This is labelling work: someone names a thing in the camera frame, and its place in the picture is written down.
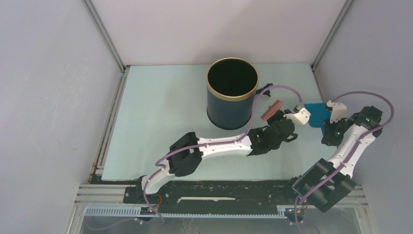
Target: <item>transparent panel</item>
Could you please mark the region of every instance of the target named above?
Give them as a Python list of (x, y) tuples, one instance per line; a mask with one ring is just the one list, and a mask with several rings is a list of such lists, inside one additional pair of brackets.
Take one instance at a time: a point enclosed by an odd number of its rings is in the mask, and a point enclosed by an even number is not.
[[(129, 219), (99, 232), (93, 229), (108, 227), (116, 222)], [(321, 234), (360, 234), (354, 209), (333, 208), (326, 213), (316, 209), (306, 211), (304, 221), (314, 224)], [(302, 224), (304, 234), (316, 234), (314, 227)], [(83, 219), (82, 234), (298, 234), (295, 224), (285, 219), (273, 218), (166, 218), (162, 226), (139, 224), (133, 218), (86, 216)]]

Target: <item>white bracket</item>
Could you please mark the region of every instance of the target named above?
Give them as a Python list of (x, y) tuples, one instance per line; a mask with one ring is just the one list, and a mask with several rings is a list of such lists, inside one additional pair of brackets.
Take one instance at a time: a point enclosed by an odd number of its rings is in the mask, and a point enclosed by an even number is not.
[(295, 114), (285, 114), (284, 115), (284, 117), (286, 117), (287, 119), (290, 119), (291, 121), (293, 121), (295, 126), (305, 125), (310, 120), (310, 116), (311, 116), (311, 113), (309, 111), (307, 111), (307, 109), (305, 109), (304, 107), (301, 108)]
[(343, 118), (347, 118), (347, 106), (340, 102), (327, 102), (327, 107), (332, 108), (330, 123), (338, 122)]

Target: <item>aluminum frame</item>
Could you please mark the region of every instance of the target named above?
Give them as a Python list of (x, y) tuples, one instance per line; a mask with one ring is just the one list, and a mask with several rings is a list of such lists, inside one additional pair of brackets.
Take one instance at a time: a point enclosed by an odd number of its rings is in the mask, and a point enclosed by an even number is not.
[[(141, 207), (146, 204), (124, 204), (125, 188), (129, 185), (97, 185), (83, 184), (79, 187), (73, 206), (66, 234), (78, 234), (81, 231), (85, 216), (117, 216), (136, 217)], [(278, 215), (193, 215), (193, 214), (162, 214), (165, 217), (191, 218), (285, 218), (285, 209), (291, 209), (294, 204), (277, 206)], [(361, 234), (376, 234), (377, 231), (368, 208), (367, 200), (361, 186), (349, 193), (335, 208), (353, 208)]]
[[(126, 80), (129, 73), (129, 67), (125, 66), (123, 63), (120, 55), (118, 54), (114, 43), (112, 42), (103, 22), (99, 14), (96, 11), (95, 6), (92, 3), (92, 0), (83, 0), (86, 9), (88, 10), (89, 14), (91, 15), (92, 20), (94, 21), (99, 33), (102, 36), (105, 44), (107, 45), (108, 49), (110, 50), (112, 56), (114, 57), (116, 63), (119, 66), (119, 69), (123, 72), (122, 77), (119, 79), (118, 87), (113, 98), (112, 107), (109, 112), (107, 122), (105, 125), (104, 133), (101, 138), (101, 145), (100, 148), (95, 156), (95, 161), (93, 164), (93, 169), (91, 176), (95, 175), (102, 175), (104, 164), (106, 161), (106, 154), (107, 149), (110, 144), (110, 140), (113, 133), (114, 123), (117, 117), (117, 112), (120, 106), (120, 101), (122, 99), (123, 90), (125, 88)], [(348, 14), (351, 6), (353, 5), (354, 0), (347, 0), (338, 15), (335, 23), (333, 24), (325, 42), (323, 43), (322, 47), (320, 48), (319, 53), (317, 54), (314, 62), (312, 63), (311, 67), (314, 72), (314, 77), (317, 83), (317, 87), (319, 88), (319, 93), (324, 100), (324, 95), (320, 89), (319, 82), (317, 79), (317, 74), (315, 70), (321, 61), (325, 51), (329, 47), (331, 41), (333, 40), (335, 34), (337, 33), (338, 29), (340, 28), (345, 16)], [(83, 184), (79, 187), (79, 191), (77, 197), (75, 199), (74, 206), (72, 208), (70, 218), (68, 220), (68, 225), (66, 227), (66, 234), (79, 234), (82, 227), (83, 218), (86, 215), (87, 209), (89, 208), (112, 208), (112, 209), (139, 209), (145, 204), (123, 204), (123, 194), (125, 188), (128, 185), (92, 185), (92, 184)], [(279, 209), (283, 210), (285, 208), (291, 208), (290, 205), (288, 206), (278, 206)], [(357, 186), (354, 191), (352, 191), (348, 196), (346, 196), (342, 201), (340, 201), (335, 207), (337, 208), (353, 208), (356, 213), (358, 225), (360, 227), (361, 234), (376, 234), (377, 230), (374, 225), (374, 221), (372, 219), (372, 215), (370, 213), (370, 209), (367, 204), (367, 200), (364, 196), (364, 192), (361, 186)], [(114, 216), (112, 213), (108, 214), (99, 214), (100, 216)], [(118, 214), (118, 216), (130, 216), (130, 214)], [(219, 218), (229, 218), (230, 215), (220, 215)], [(253, 216), (247, 215), (244, 216), (246, 218), (260, 218), (261, 216)], [(283, 218), (282, 216), (276, 215), (273, 218)]]
[(327, 35), (327, 38), (325, 39), (323, 45), (320, 48), (319, 53), (317, 54), (316, 58), (314, 59), (313, 64), (311, 64), (311, 67), (313, 71), (315, 71), (324, 56), (325, 52), (327, 51), (328, 47), (330, 46), (331, 41), (334, 39), (334, 36), (337, 34), (339, 28), (341, 27), (344, 19), (346, 18), (347, 14), (349, 13), (351, 7), (353, 6), (355, 0), (346, 0), (344, 3), (340, 13), (337, 16), (336, 21), (334, 22), (333, 26), (330, 29), (330, 32)]
[(113, 58), (116, 61), (121, 72), (125, 71), (125, 64), (123, 63), (118, 51), (116, 50), (115, 44), (113, 43), (111, 37), (109, 36), (108, 31), (106, 30), (105, 25), (102, 22), (97, 10), (92, 2), (92, 0), (82, 0), (83, 4), (85, 5), (86, 10), (89, 12), (89, 15), (92, 18), (93, 23), (95, 24), (97, 30), (99, 31), (100, 35), (102, 36), (103, 41), (105, 42), (106, 46), (108, 47), (109, 51), (111, 52)]

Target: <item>purple cable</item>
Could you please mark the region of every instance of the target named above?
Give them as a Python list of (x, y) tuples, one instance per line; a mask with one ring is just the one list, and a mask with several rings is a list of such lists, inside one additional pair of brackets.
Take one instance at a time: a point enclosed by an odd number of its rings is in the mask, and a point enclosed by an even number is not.
[(294, 218), (296, 219), (296, 225), (297, 225), (297, 228), (298, 228), (298, 232), (300, 234), (302, 234), (300, 223), (298, 222), (298, 216), (297, 216), (297, 203), (298, 203), (299, 198), (300, 198), (300, 195), (298, 195), (296, 197), (296, 200), (294, 201)]
[[(348, 93), (345, 93), (345, 94), (342, 94), (342, 95), (336, 97), (335, 99), (332, 100), (332, 102), (336, 101), (337, 99), (339, 99), (339, 98), (341, 98), (341, 97), (344, 97), (344, 96), (347, 96), (347, 95), (350, 95), (350, 94), (368, 94), (368, 95), (372, 95), (372, 96), (378, 97), (378, 98), (382, 99), (383, 101), (385, 101), (385, 102), (389, 105), (389, 107), (390, 107), (390, 112), (391, 112), (391, 113), (390, 113), (389, 119), (388, 119), (385, 123), (383, 123), (383, 125), (378, 126), (378, 127), (376, 127), (376, 128), (373, 128), (372, 130), (367, 131), (367, 132), (361, 134), (361, 136), (360, 136), (360, 137), (358, 138), (358, 140), (357, 140), (357, 141), (359, 142), (359, 144), (355, 144), (355, 145), (353, 146), (353, 148), (351, 149), (351, 151), (350, 151), (350, 153), (348, 154), (348, 156), (344, 159), (343, 163), (347, 163), (348, 161), (350, 161), (351, 157), (353, 156), (354, 152), (356, 152), (357, 147), (361, 144), (361, 140), (362, 140), (364, 137), (366, 137), (366, 136), (367, 136), (368, 134), (370, 134), (370, 133), (373, 133), (373, 132), (375, 132), (375, 131), (377, 131), (377, 130), (380, 130), (380, 129), (384, 128), (385, 126), (387, 126), (387, 125), (393, 120), (393, 117), (394, 117), (394, 107), (393, 107), (392, 103), (391, 103), (387, 98), (383, 97), (382, 95), (376, 94), (376, 93), (371, 93), (371, 92), (366, 92), (366, 91), (353, 91), (353, 92), (348, 92)], [(301, 198), (299, 204), (302, 205), (302, 204), (304, 203), (304, 201), (305, 201), (314, 191), (316, 191), (317, 189), (319, 189), (321, 186), (323, 186), (325, 183), (327, 183), (331, 178), (333, 178), (335, 175), (337, 175), (337, 174), (340, 172), (340, 170), (343, 169), (343, 167), (344, 167), (344, 164), (341, 164), (339, 167), (337, 167), (337, 169), (336, 169), (333, 173), (331, 173), (329, 176), (327, 176), (327, 178), (325, 178), (324, 180), (322, 180), (320, 183), (318, 183), (316, 186), (314, 186), (314, 188), (312, 188), (310, 191), (308, 191), (308, 192)]]
[[(252, 122), (253, 122), (253, 120), (254, 120), (255, 108), (256, 108), (257, 103), (258, 103), (258, 101), (260, 100), (261, 96), (263, 95), (263, 93), (266, 92), (266, 91), (268, 91), (268, 90), (270, 90), (270, 89), (276, 89), (276, 88), (283, 88), (283, 89), (288, 89), (288, 90), (290, 90), (290, 91), (293, 91), (293, 92), (298, 96), (298, 99), (299, 99), (300, 104), (302, 103), (302, 98), (301, 98), (301, 95), (299, 94), (299, 92), (298, 92), (297, 90), (289, 87), (289, 86), (286, 86), (286, 85), (272, 85), (272, 86), (269, 86), (268, 88), (263, 89), (263, 90), (260, 92), (260, 94), (258, 94), (257, 98), (254, 100), (254, 104), (252, 105), (251, 118), (250, 118), (250, 120), (249, 120), (249, 126), (248, 126), (248, 128), (247, 128), (247, 131), (244, 133), (244, 135), (242, 135), (240, 138), (238, 138), (238, 139), (236, 140), (236, 142), (239, 142), (239, 141), (243, 140), (243, 139), (248, 135), (249, 131), (251, 130), (251, 128), (252, 128)], [(199, 147), (205, 147), (205, 146), (207, 146), (207, 145), (224, 145), (224, 144), (233, 144), (233, 143), (234, 143), (234, 141), (230, 140), (230, 141), (212, 142), (212, 143), (208, 143), (208, 144), (204, 143), (204, 144), (199, 144), (199, 145), (190, 145), (190, 146), (187, 146), (187, 147), (184, 147), (184, 148), (181, 148), (181, 149), (172, 151), (172, 152), (168, 153), (167, 155), (163, 156), (162, 158), (160, 158), (158, 161), (156, 161), (155, 166), (161, 167), (161, 168), (158, 169), (158, 170), (156, 170), (152, 175), (149, 176), (149, 178), (148, 178), (148, 180), (146, 181), (146, 183), (145, 183), (145, 185), (144, 185), (144, 188), (143, 188), (143, 197), (144, 197), (144, 199), (145, 199), (145, 201), (146, 201), (146, 204), (156, 213), (156, 215), (158, 215), (158, 216), (161, 218), (162, 222), (160, 222), (160, 223), (152, 223), (152, 222), (145, 222), (145, 221), (141, 221), (141, 222), (148, 223), (148, 224), (153, 224), (153, 225), (162, 225), (162, 224), (165, 223), (165, 219), (162, 217), (162, 215), (161, 215), (156, 209), (153, 208), (153, 206), (149, 203), (148, 198), (147, 198), (147, 196), (146, 196), (146, 187), (147, 187), (147, 185), (148, 185), (148, 182), (149, 182), (155, 175), (157, 175), (159, 172), (161, 172), (162, 170), (164, 170), (165, 167), (166, 167), (164, 164), (161, 164), (161, 162), (162, 162), (163, 160), (167, 159), (168, 157), (170, 157), (170, 156), (172, 156), (172, 155), (174, 155), (174, 154), (177, 154), (177, 153), (179, 153), (179, 152), (182, 152), (182, 151), (185, 151), (185, 150), (189, 150), (189, 149), (194, 149), (194, 148), (199, 148)]]
[(135, 218), (125, 218), (125, 219), (122, 219), (122, 220), (120, 220), (120, 221), (118, 221), (118, 222), (116, 222), (116, 223), (113, 223), (113, 224), (109, 225), (109, 226), (106, 226), (106, 227), (104, 227), (104, 228), (93, 228), (93, 227), (89, 226), (89, 223), (86, 223), (86, 227), (87, 227), (88, 229), (92, 230), (92, 231), (97, 232), (97, 231), (103, 231), (103, 230), (109, 229), (109, 228), (111, 228), (111, 227), (113, 227), (113, 226), (116, 226), (116, 225), (118, 225), (118, 224), (121, 224), (121, 223), (123, 223), (123, 222), (132, 221), (132, 220), (135, 220)]

